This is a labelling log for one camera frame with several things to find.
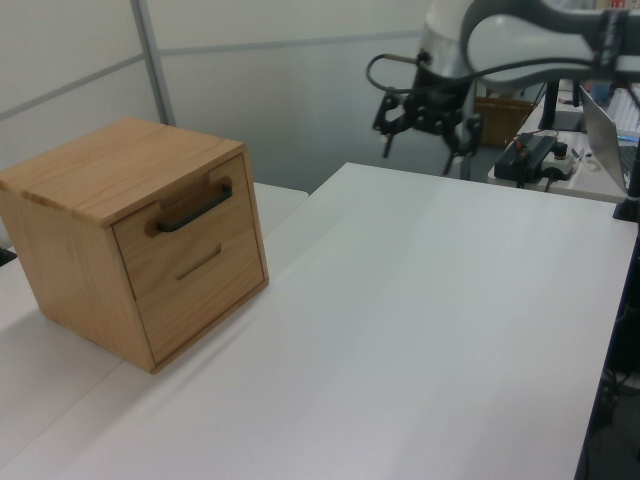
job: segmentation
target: wooden box lid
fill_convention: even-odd
[[[107,227],[242,153],[233,140],[127,118],[0,172],[0,189]]]

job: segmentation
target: white wall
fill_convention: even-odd
[[[151,0],[158,48],[241,45],[422,28],[429,0]]]
[[[391,158],[371,125],[382,92],[374,55],[414,55],[429,0],[145,2],[178,126],[244,141],[259,182],[311,192],[345,162],[440,173],[441,139],[397,138]],[[410,86],[415,69],[375,74]]]
[[[129,0],[0,2],[0,169],[125,116],[158,121],[141,54]]]

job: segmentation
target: drawer handle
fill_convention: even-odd
[[[195,212],[192,212],[189,215],[182,217],[180,220],[178,220],[175,223],[158,223],[158,230],[166,233],[171,233],[171,232],[180,230],[182,227],[193,222],[196,218],[204,215],[209,210],[214,209],[225,200],[229,200],[232,196],[233,196],[233,188],[231,188],[231,185],[222,185],[222,194],[220,196],[214,198],[213,200],[211,200],[211,202],[207,203],[206,205],[203,205],[202,207],[198,208]]]

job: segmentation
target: wooden drawer box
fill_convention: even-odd
[[[157,372],[268,283],[246,147],[126,119],[0,172],[42,312]]]

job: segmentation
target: white tabletop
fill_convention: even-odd
[[[308,194],[255,184],[263,235]],[[121,360],[38,309],[19,260],[0,268],[0,468]]]
[[[571,95],[567,92],[560,92],[559,98],[569,98]],[[527,121],[519,130],[518,133],[534,132],[538,130],[538,124],[542,118],[542,112],[544,110],[544,98],[531,113]],[[582,112],[582,107],[573,107],[572,105],[566,105],[558,103],[556,107],[558,112]],[[558,132],[558,140],[564,142],[569,146],[569,152],[571,149],[575,149],[578,153],[584,149],[585,155],[591,152],[589,147],[589,141],[587,135],[580,132]],[[544,131],[538,135],[555,135],[555,131]],[[632,145],[629,142],[622,142],[621,145]],[[493,185],[503,185],[508,187],[515,187],[516,184],[513,181],[502,180],[496,178],[494,169],[492,168],[487,175],[487,182]],[[536,190],[543,192],[547,185],[547,179],[542,178],[534,183],[527,183],[525,189]],[[602,167],[600,162],[595,156],[590,158],[584,158],[581,162],[575,162],[574,173],[569,180],[559,180],[553,182],[549,189],[551,193],[558,193],[561,195],[570,195],[574,197],[590,198],[592,200],[600,200],[603,202],[619,203],[626,198],[625,192],[623,192],[618,184],[613,180],[611,175]]]
[[[0,479],[570,480],[636,237],[612,212],[348,164],[266,237],[265,291]]]

